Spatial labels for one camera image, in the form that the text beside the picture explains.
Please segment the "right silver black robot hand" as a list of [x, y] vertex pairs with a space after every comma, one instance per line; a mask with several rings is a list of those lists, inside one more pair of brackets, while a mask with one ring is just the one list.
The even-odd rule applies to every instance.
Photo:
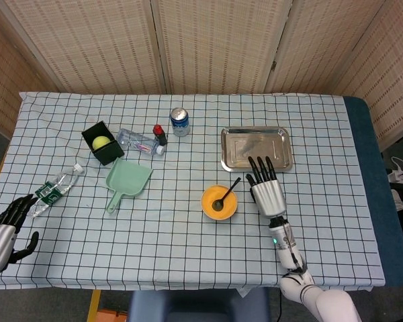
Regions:
[[255, 162], [249, 156], [248, 161], [253, 173], [246, 174], [246, 179], [259, 213], [270, 219], [282, 216], [286, 212], [286, 201], [270, 157], [263, 160], [257, 156]]

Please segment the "black spoon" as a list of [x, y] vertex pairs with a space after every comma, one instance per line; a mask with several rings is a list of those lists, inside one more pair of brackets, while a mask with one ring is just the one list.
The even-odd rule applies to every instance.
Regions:
[[234, 187], [241, 181], [241, 177], [238, 177], [234, 183], [231, 185], [231, 187], [226, 191], [226, 193], [222, 196], [221, 199], [216, 199], [213, 203], [212, 203], [212, 208], [215, 211], [221, 211], [224, 208], [224, 200], [226, 199], [226, 197], [232, 192], [232, 190], [234, 189]]

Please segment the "stainless steel tray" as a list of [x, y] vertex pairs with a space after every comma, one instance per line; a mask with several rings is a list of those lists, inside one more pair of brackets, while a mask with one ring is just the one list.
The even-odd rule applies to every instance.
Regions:
[[248, 172], [248, 157], [270, 157], [276, 172], [293, 166], [292, 149], [287, 130], [283, 127], [226, 127], [221, 131], [221, 164], [228, 172]]

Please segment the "clear bottle green label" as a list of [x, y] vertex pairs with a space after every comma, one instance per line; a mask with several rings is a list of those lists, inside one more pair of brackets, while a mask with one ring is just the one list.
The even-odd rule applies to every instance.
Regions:
[[38, 200], [30, 210], [30, 215], [37, 217], [47, 208], [53, 206], [70, 191], [83, 173], [83, 167], [80, 164], [75, 164], [57, 174], [53, 179], [47, 180], [35, 191]]

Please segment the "blue checked tablecloth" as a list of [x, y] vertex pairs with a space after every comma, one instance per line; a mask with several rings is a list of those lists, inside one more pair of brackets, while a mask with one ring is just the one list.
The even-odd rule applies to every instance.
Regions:
[[[37, 231], [33, 254], [0, 274], [0, 288], [248, 288], [283, 275], [243, 172], [221, 165], [229, 126], [287, 130], [294, 164], [278, 180], [287, 218], [316, 284], [368, 290], [385, 283], [347, 109], [342, 97], [275, 95], [78, 95], [25, 92], [0, 174], [0, 213], [74, 164], [84, 173], [55, 206], [25, 221], [17, 250]], [[190, 133], [168, 136], [164, 155], [128, 149], [152, 169], [141, 194], [106, 211], [112, 191], [82, 132], [103, 121], [150, 135], [189, 112]], [[241, 181], [215, 211], [234, 181]]]

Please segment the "dark blue padded table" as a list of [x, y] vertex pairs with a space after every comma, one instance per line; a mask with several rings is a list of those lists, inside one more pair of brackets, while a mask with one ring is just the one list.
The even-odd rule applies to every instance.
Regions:
[[367, 103], [343, 97], [386, 286], [403, 286], [403, 231], [379, 150]]

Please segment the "blue drink can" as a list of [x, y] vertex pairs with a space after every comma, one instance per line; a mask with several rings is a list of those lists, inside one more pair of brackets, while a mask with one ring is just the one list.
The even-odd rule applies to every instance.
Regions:
[[182, 107], [176, 107], [170, 112], [170, 120], [173, 133], [176, 136], [183, 137], [189, 133], [188, 112]]

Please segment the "dark sauce bottle red cap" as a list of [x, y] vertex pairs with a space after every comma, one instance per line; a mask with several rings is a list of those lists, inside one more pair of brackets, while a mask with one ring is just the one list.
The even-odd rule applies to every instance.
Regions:
[[155, 135], [155, 138], [158, 141], [160, 146], [166, 146], [167, 145], [167, 136], [165, 134], [165, 131], [161, 127], [161, 125], [156, 124], [153, 127], [152, 132]]

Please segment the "orange box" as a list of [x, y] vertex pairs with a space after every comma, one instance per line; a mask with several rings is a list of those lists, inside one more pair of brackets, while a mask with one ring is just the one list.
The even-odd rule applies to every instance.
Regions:
[[100, 310], [95, 316], [95, 322], [127, 322], [127, 314], [119, 311]]

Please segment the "blue padded seat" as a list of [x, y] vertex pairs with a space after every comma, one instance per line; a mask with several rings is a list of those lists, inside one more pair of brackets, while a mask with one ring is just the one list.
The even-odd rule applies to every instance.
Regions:
[[270, 322], [269, 292], [254, 288], [242, 297], [236, 289], [138, 290], [127, 322]]

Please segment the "green plastic dustpan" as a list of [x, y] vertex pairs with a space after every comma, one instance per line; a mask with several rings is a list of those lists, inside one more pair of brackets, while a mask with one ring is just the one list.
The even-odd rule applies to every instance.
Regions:
[[150, 168], [118, 158], [106, 178], [108, 189], [114, 192], [107, 204], [106, 211], [113, 213], [124, 195], [128, 197], [139, 195], [151, 174], [152, 169]]

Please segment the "black square box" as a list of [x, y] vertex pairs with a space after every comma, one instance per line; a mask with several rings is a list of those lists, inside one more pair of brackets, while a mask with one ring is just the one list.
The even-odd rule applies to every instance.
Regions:
[[[82, 132], [82, 136], [93, 155], [104, 166], [112, 163], [116, 158], [120, 158], [124, 155], [124, 151], [122, 150], [121, 146], [103, 121], [100, 121], [90, 128], [87, 128]], [[92, 148], [92, 142], [97, 136], [107, 136], [110, 139], [110, 143], [94, 151]]]

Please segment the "yellow-green tennis ball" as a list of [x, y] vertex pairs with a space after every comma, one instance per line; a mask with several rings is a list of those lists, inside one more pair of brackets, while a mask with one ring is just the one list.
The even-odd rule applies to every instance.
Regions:
[[97, 136], [92, 142], [92, 148], [96, 151], [108, 143], [110, 143], [110, 139], [107, 136]]

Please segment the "clear bottle pink label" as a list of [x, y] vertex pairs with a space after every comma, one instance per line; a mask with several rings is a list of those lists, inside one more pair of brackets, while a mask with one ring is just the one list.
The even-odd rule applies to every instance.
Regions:
[[125, 128], [119, 130], [116, 140], [122, 148], [134, 148], [151, 156], [163, 155], [166, 149], [166, 146], [161, 146], [157, 140]]

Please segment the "woven folding screen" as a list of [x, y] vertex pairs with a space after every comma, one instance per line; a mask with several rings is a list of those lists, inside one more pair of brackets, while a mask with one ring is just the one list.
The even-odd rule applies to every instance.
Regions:
[[403, 0], [0, 0], [0, 132], [22, 91], [319, 93], [403, 137]]

